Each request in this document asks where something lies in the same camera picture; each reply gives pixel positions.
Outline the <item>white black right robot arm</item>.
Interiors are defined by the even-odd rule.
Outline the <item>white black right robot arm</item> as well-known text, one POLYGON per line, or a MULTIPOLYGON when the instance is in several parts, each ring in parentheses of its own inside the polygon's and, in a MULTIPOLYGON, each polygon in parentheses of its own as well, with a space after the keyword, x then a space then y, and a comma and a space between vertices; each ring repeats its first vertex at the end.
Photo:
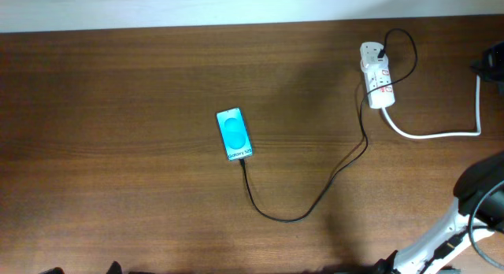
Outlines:
MULTIPOLYGON (((386 46, 361 45, 361 70, 365 76, 369 105, 378 109, 390 127, 401 136, 421 140, 401 130, 387 108, 395 104, 386 46)), ((472 247, 486 262, 503 265, 485 254, 478 241, 503 231, 503 155, 497 154, 469 167, 454 188, 454 200, 445 215, 415 243, 396 250, 377 264, 382 273, 449 272, 447 264, 472 247)))

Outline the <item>blue screen Galaxy smartphone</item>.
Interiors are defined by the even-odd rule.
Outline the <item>blue screen Galaxy smartphone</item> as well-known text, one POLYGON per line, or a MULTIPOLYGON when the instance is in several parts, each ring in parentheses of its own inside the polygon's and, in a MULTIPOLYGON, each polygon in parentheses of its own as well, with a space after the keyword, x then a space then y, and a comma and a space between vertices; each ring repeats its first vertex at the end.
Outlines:
POLYGON ((252 156, 254 152, 240 108, 218 112, 216 118, 227 159, 234 161, 252 156))

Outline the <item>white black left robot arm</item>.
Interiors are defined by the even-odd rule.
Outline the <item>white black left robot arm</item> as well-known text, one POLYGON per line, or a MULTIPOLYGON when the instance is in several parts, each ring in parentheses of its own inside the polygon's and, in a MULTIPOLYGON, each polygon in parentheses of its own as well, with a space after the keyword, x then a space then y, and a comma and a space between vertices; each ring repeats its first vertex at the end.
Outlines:
POLYGON ((99 265, 98 267, 70 267, 66 265, 62 266, 54 266, 46 270, 42 270, 39 274, 123 274, 124 270, 121 264, 117 261, 112 261, 107 266, 99 265))

